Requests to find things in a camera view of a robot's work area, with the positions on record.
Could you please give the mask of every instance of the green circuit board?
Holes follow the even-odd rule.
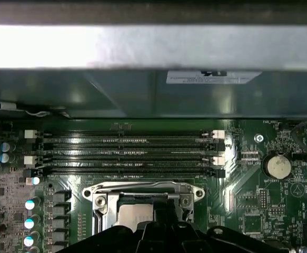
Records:
[[[36,130],[42,134],[42,152],[39,143],[28,142],[24,138],[24,130]],[[217,178],[201,173],[199,166],[198,146],[185,144],[187,138],[180,137],[169,143],[170,136],[178,133],[195,135],[208,130],[224,130],[225,157],[222,166],[210,166],[225,170],[225,178]],[[79,152],[91,150],[96,140],[105,143],[113,139],[112,133],[122,133],[137,138],[136,146],[150,152],[154,141],[144,143],[152,133],[159,133],[164,146],[156,146],[156,150],[169,151],[180,145],[184,157],[178,160],[174,156],[162,155],[160,159],[147,162],[141,161],[151,173],[131,169],[126,171],[108,169],[99,171],[104,165],[97,154],[90,155],[88,160],[71,162],[61,160],[64,156],[78,156]],[[303,131],[301,137],[306,141]],[[31,233],[24,227],[24,220],[38,214],[42,217],[40,224],[34,228],[40,234],[35,243],[42,252],[53,252],[53,229],[48,220],[53,219],[53,204],[48,198],[56,192],[70,192],[66,200],[69,206],[65,227],[65,245],[74,244],[92,235],[92,204],[82,196],[85,187],[104,181],[185,181],[205,190],[205,198],[195,203],[195,223],[203,232],[208,228],[221,225],[242,232],[253,238],[278,239],[288,241],[291,245],[307,246],[307,163],[292,160],[293,153],[300,153],[300,148],[290,137],[290,129],[286,121],[279,120],[37,120],[37,121],[5,121],[0,122],[0,145],[3,142],[16,144],[9,155],[14,161],[0,163],[0,223],[7,229],[0,234],[0,252],[28,252],[24,246],[24,238]],[[71,143],[76,151],[70,153],[62,145]],[[275,179],[266,175],[262,163],[267,155],[285,155],[290,159],[291,172],[284,179]],[[52,160],[43,159],[44,181],[33,185],[24,181],[24,156],[52,155]],[[42,203],[33,211],[25,210],[24,203],[32,196],[39,196]]]

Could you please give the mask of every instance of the mounting screw hole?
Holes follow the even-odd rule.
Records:
[[[88,191],[88,190],[84,191],[84,196],[89,197],[90,195],[91,195],[90,191]]]
[[[202,197],[202,191],[196,191],[196,192],[195,192],[195,195],[196,195],[197,197]]]

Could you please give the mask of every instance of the dimm slot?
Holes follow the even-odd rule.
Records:
[[[140,160],[202,160],[203,155],[53,155],[47,159],[60,161],[85,161],[85,160],[111,160],[111,161],[140,161]]]
[[[158,169],[158,168],[150,168],[150,169],[141,169],[141,168],[57,168],[53,167],[47,171],[47,173],[67,173],[67,172],[77,172],[77,173],[186,173],[186,174],[202,174],[206,173],[211,168],[171,168],[169,170],[166,169]]]
[[[203,133],[209,131],[107,131],[107,132],[92,132],[92,131],[66,131],[66,132],[44,132],[45,137],[72,137],[72,136],[196,136],[200,137]]]
[[[176,148],[176,149],[148,149],[148,148],[126,148],[126,149],[99,149],[99,148],[82,148],[82,149],[61,149],[45,150],[41,155],[205,155],[204,149]]]
[[[45,149],[51,148],[67,148],[67,149],[79,149],[79,148],[89,148],[89,147],[105,147],[105,148],[159,148],[159,147],[183,147],[183,148],[206,148],[212,146],[213,143],[208,142],[184,142],[184,143],[101,143],[101,142],[92,142],[92,143],[81,143],[81,144],[74,144],[74,143],[46,143]]]
[[[206,167],[208,163],[199,161],[60,161],[44,162],[49,167],[137,167],[137,168],[175,168],[175,167]]]

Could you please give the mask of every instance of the reflective metal surface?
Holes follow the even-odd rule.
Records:
[[[306,70],[307,26],[0,25],[1,69]]]
[[[166,78],[153,70],[1,70],[0,101],[63,108],[72,118],[307,117],[307,72],[264,71],[247,84]]]

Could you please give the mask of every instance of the integrated circuit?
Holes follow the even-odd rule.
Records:
[[[5,195],[5,188],[0,188],[0,196]]]
[[[244,233],[246,235],[254,235],[262,233],[262,216],[261,215],[245,215],[244,216]]]
[[[17,212],[17,213],[14,214],[14,220],[23,222],[24,221],[24,215],[20,212]]]

